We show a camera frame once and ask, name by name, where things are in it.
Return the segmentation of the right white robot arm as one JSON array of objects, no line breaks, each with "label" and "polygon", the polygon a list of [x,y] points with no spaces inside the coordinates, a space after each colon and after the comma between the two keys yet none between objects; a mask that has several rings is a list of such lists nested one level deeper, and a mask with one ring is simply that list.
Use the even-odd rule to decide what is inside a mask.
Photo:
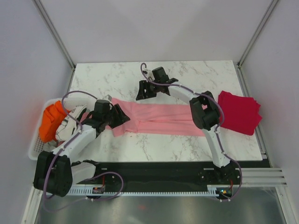
[{"label": "right white robot arm", "polygon": [[242,184],[240,164],[229,157],[221,143],[220,126],[224,122],[224,112],[211,92],[203,93],[184,86],[176,78],[169,78],[163,67],[147,69],[146,63],[140,66],[144,80],[139,82],[136,100],[154,98],[159,92],[177,98],[190,106],[195,126],[202,130],[212,153],[214,178],[218,183],[226,183],[235,178]]}]

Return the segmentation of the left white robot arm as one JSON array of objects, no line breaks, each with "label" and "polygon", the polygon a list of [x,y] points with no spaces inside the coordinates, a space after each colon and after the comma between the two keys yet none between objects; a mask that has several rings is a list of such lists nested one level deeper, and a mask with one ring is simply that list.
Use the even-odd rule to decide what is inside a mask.
[{"label": "left white robot arm", "polygon": [[54,150],[42,151],[38,158],[33,186],[55,196],[64,197],[74,184],[82,181],[99,183],[103,173],[92,160],[78,161],[81,151],[105,129],[112,129],[130,121],[119,104],[97,100],[94,110],[78,126],[79,130]]}]

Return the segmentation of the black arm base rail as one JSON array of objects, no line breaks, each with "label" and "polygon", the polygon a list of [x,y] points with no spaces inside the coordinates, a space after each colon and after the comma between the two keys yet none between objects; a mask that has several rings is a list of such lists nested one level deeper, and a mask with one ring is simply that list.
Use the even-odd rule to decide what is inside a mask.
[{"label": "black arm base rail", "polygon": [[218,181],[212,162],[97,162],[96,178],[81,184],[103,184],[109,191],[204,191],[208,185],[230,188],[233,179]]}]

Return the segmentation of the light pink t-shirt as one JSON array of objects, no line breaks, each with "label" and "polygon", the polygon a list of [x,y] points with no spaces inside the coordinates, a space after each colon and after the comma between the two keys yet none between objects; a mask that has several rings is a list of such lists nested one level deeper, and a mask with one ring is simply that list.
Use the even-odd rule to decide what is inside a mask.
[{"label": "light pink t-shirt", "polygon": [[139,104],[116,98],[112,103],[118,104],[130,121],[112,129],[114,137],[126,132],[165,134],[204,137],[202,130],[192,120],[188,105]]}]

